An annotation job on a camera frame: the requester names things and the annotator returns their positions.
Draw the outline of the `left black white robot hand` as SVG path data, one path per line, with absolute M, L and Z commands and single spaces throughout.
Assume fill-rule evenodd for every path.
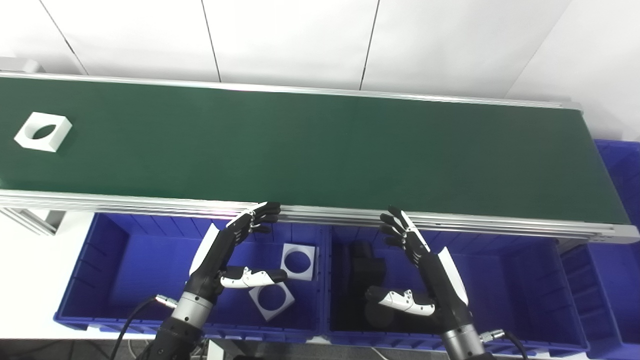
M 217 231 L 212 240 L 203 240 L 209 245 L 207 251 L 198 250 L 194 256 L 197 267 L 191 272 L 183 289 L 195 300 L 217 302 L 225 287 L 251 289 L 282 283 L 288 279 L 284 269 L 251 270 L 247 267 L 229 271 L 227 264 L 235 248 L 253 233 L 268 234 L 270 224 L 278 221 L 281 213 L 279 202 L 262 202 L 253 205 L 231 219 Z

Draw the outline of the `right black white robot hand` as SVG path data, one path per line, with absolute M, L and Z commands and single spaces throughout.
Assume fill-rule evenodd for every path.
M 432 323 L 432 332 L 463 333 L 473 325 L 469 298 L 460 273 L 447 248 L 435 253 L 425 237 L 404 210 L 390 205 L 380 215 L 380 230 L 386 234 L 389 246 L 402 249 L 407 260 L 420 274 L 427 296 L 418 299 L 411 289 L 393 291 L 371 285 L 365 293 L 367 300 L 409 315 L 426 317 Z

